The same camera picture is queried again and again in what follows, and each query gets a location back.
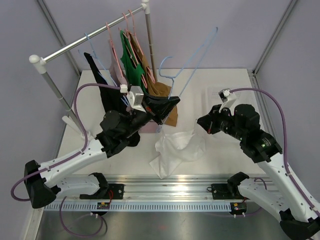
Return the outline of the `white tank top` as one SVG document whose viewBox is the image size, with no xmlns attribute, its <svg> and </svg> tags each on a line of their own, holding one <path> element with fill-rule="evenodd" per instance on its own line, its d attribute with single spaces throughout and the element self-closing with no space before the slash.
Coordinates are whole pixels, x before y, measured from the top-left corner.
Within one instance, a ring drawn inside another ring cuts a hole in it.
<svg viewBox="0 0 320 240">
<path fill-rule="evenodd" d="M 166 133 L 164 127 L 159 126 L 156 134 L 158 156 L 149 165 L 161 180 L 168 178 L 179 165 L 195 162 L 206 153 L 206 141 L 196 124 L 190 130 L 175 133 Z"/>
</svg>

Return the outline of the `black tank top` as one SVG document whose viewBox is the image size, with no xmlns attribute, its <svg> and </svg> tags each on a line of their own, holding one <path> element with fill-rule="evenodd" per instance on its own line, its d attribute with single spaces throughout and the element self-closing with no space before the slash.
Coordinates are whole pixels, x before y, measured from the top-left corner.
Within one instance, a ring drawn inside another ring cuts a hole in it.
<svg viewBox="0 0 320 240">
<path fill-rule="evenodd" d="M 93 57 L 87 52 L 85 52 L 83 55 L 90 66 L 96 83 L 107 85 L 106 80 L 103 78 L 101 72 L 98 70 L 95 64 Z M 116 110 L 124 115 L 129 114 L 129 112 L 127 112 L 127 106 L 124 103 L 124 96 L 120 93 L 119 90 L 100 86 L 99 91 L 101 102 L 105 112 Z"/>
</svg>

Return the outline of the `mauve pink tank top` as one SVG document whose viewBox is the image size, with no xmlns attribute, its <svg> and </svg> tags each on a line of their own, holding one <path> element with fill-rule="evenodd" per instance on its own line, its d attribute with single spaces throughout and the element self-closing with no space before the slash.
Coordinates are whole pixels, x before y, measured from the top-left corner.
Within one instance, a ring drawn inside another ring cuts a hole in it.
<svg viewBox="0 0 320 240">
<path fill-rule="evenodd" d="M 111 55 L 111 64 L 109 67 L 109 74 L 112 79 L 113 84 L 116 87 L 120 87 L 120 93 L 122 94 L 122 102 L 125 104 L 125 112 L 129 113 L 132 108 L 127 99 L 127 93 L 129 89 L 129 83 L 123 73 L 119 59 L 115 50 L 115 46 L 111 39 L 108 40 L 110 55 Z"/>
</svg>

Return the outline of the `light blue wire hanger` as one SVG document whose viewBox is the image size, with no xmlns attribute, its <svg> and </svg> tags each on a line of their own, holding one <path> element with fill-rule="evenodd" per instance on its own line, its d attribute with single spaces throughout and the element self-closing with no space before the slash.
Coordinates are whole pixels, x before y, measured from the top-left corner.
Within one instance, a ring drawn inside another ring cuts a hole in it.
<svg viewBox="0 0 320 240">
<path fill-rule="evenodd" d="M 216 37 L 218 35 L 219 28 L 215 26 L 212 31 L 206 36 L 204 42 L 193 52 L 193 54 L 190 56 L 190 58 L 183 64 L 183 66 L 178 70 L 178 72 L 175 75 L 167 75 L 164 74 L 164 64 L 167 62 L 167 60 L 173 59 L 173 56 L 166 56 L 162 62 L 159 65 L 158 68 L 158 74 L 160 77 L 171 80 L 171 90 L 168 95 L 168 99 L 171 98 L 175 82 L 177 78 L 181 75 L 181 73 L 187 69 L 187 67 L 190 66 L 191 63 L 195 62 L 195 67 L 192 68 L 192 72 L 189 75 L 188 79 L 186 80 L 183 88 L 181 89 L 179 93 L 179 97 L 182 96 L 184 91 L 186 90 L 187 86 L 189 85 L 191 79 L 193 78 L 194 74 L 196 73 L 196 70 L 200 67 L 200 64 L 202 63 L 203 59 L 207 55 L 208 50 L 210 47 L 214 44 Z"/>
</svg>

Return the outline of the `pink hanger of mauve top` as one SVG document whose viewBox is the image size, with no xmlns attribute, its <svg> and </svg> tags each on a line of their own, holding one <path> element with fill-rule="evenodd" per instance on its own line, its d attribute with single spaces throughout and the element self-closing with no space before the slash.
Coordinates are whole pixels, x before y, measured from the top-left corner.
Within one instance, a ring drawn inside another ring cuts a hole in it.
<svg viewBox="0 0 320 240">
<path fill-rule="evenodd" d="M 111 74 L 111 76 L 113 77 L 113 79 L 116 81 L 116 83 L 120 86 L 120 85 L 127 85 L 128 81 L 126 79 L 126 76 L 121 68 L 119 59 L 118 59 L 118 55 L 116 53 L 116 48 L 112 39 L 112 34 L 109 28 L 108 23 L 105 23 L 106 27 L 107 27 L 107 31 L 109 33 L 109 39 L 108 39 L 108 44 L 109 44 L 109 49 L 110 49 L 110 56 L 111 56 L 111 64 L 109 67 L 109 72 Z"/>
</svg>

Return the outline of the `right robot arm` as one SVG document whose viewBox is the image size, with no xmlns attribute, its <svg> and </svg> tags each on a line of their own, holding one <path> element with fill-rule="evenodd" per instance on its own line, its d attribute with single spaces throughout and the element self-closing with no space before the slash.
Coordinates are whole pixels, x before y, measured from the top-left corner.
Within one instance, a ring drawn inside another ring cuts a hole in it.
<svg viewBox="0 0 320 240">
<path fill-rule="evenodd" d="M 227 181 L 227 193 L 232 198 L 243 196 L 271 214 L 283 232 L 292 240 L 307 240 L 320 231 L 320 217 L 308 204 L 318 205 L 311 196 L 304 199 L 287 173 L 283 150 L 276 139 L 263 131 L 260 115 L 250 104 L 229 108 L 214 105 L 210 112 L 197 120 L 208 134 L 223 132 L 239 141 L 242 152 L 257 164 L 272 180 L 281 197 L 274 195 L 239 172 Z"/>
</svg>

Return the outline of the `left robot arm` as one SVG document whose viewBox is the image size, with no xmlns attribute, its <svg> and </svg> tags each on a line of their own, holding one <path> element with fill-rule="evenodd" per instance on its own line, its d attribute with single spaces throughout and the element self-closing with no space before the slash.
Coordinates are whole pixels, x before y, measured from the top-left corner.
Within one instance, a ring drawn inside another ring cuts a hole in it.
<svg viewBox="0 0 320 240">
<path fill-rule="evenodd" d="M 102 131 L 84 149 L 41 164 L 35 160 L 27 162 L 24 167 L 24 185 L 31 206 L 39 209 L 58 197 L 108 199 L 110 187 L 102 173 L 93 172 L 84 177 L 73 177 L 72 174 L 119 154 L 130 144 L 131 136 L 148 122 L 163 124 L 180 100 L 178 96 L 156 97 L 146 94 L 142 99 L 143 110 L 134 109 L 125 114 L 116 110 L 107 111 L 100 123 Z"/>
</svg>

